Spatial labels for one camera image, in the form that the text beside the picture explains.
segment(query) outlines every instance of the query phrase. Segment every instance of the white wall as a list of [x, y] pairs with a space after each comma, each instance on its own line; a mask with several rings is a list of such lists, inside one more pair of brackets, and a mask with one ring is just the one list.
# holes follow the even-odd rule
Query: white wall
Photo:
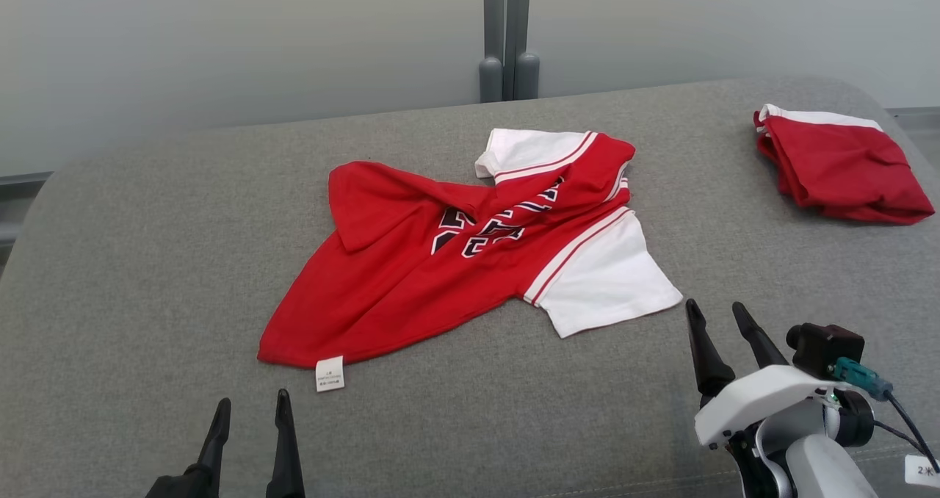
[[476, 103], [482, 3], [0, 0], [0, 176], [142, 134]]
[[762, 73], [940, 106], [940, 0], [530, 0], [540, 96]]

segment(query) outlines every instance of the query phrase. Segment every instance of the gray sofa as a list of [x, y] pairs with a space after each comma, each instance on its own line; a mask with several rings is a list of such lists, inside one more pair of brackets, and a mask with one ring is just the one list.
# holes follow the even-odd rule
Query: gray sofa
[[[480, 184], [473, 162], [494, 127], [634, 143], [631, 206], [649, 251], [739, 375], [756, 365], [733, 300], [782, 347], [792, 324], [839, 323], [866, 336], [865, 363], [940, 439], [940, 223], [793, 206], [755, 149], [763, 103], [878, 120], [940, 203], [936, 171], [867, 94], [789, 77], [219, 129], [57, 171], [0, 280], [0, 495], [143, 496], [195, 460], [230, 397], [222, 492], [262, 496], [280, 387], [309, 496], [741, 495], [731, 458], [695, 441], [681, 307], [560, 340], [514, 300], [350, 365], [347, 387], [324, 394], [312, 371], [256, 361], [273, 309], [333, 229], [333, 167], [370, 159]], [[912, 452], [876, 431], [853, 457], [883, 497], [931, 496], [903, 483]]]

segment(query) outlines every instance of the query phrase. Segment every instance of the teal connector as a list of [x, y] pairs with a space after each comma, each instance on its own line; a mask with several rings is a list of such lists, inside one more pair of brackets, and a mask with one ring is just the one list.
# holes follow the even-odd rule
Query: teal connector
[[839, 360], [836, 360], [836, 364], [833, 366], [832, 375], [837, 380], [848, 382], [867, 391], [877, 401], [887, 401], [884, 392], [894, 390], [893, 384], [878, 377], [877, 373], [863, 367], [862, 364], [856, 363], [851, 358], [839, 357]]

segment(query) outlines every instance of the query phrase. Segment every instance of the sticker label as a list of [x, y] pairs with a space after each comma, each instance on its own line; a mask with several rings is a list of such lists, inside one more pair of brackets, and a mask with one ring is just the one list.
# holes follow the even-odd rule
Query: sticker label
[[326, 358], [317, 363], [317, 391], [339, 390], [345, 387], [342, 355]]
[[904, 481], [911, 485], [940, 488], [940, 474], [933, 470], [933, 465], [923, 455], [909, 454], [904, 458]]

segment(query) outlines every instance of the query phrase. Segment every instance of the red jersey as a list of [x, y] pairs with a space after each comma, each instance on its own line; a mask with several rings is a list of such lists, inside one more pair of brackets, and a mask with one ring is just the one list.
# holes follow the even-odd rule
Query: red jersey
[[606, 134], [494, 129], [476, 163], [494, 187], [371, 162], [337, 167], [336, 231], [273, 314], [259, 360], [355, 363], [511, 297], [544, 308], [561, 337], [677, 304], [624, 206], [634, 152]]
[[832, 112], [754, 113], [758, 150], [779, 169], [780, 193], [825, 216], [914, 224], [933, 214], [900, 146], [875, 120]]

